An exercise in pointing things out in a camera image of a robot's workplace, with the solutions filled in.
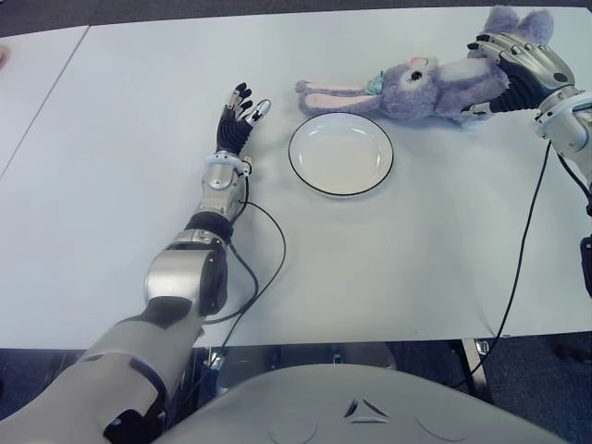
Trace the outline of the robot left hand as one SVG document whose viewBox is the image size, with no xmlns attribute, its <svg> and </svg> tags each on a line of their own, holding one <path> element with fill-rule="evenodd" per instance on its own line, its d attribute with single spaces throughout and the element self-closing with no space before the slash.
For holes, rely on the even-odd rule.
<svg viewBox="0 0 592 444">
<path fill-rule="evenodd" d="M 245 82 L 237 85 L 226 101 L 216 130 L 216 150 L 239 155 L 253 128 L 271 109 L 271 101 L 254 104 L 252 90 Z"/>
</svg>

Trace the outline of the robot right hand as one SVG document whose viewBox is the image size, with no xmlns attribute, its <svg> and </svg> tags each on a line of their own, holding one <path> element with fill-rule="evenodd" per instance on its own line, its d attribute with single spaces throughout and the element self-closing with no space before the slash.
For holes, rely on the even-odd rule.
<svg viewBox="0 0 592 444">
<path fill-rule="evenodd" d="M 529 42 L 515 34 L 483 33 L 468 48 L 495 62 L 509 83 L 501 95 L 465 107 L 462 110 L 465 115 L 538 109 L 551 96 L 563 100 L 580 93 L 575 88 L 571 69 L 544 44 Z"/>
</svg>

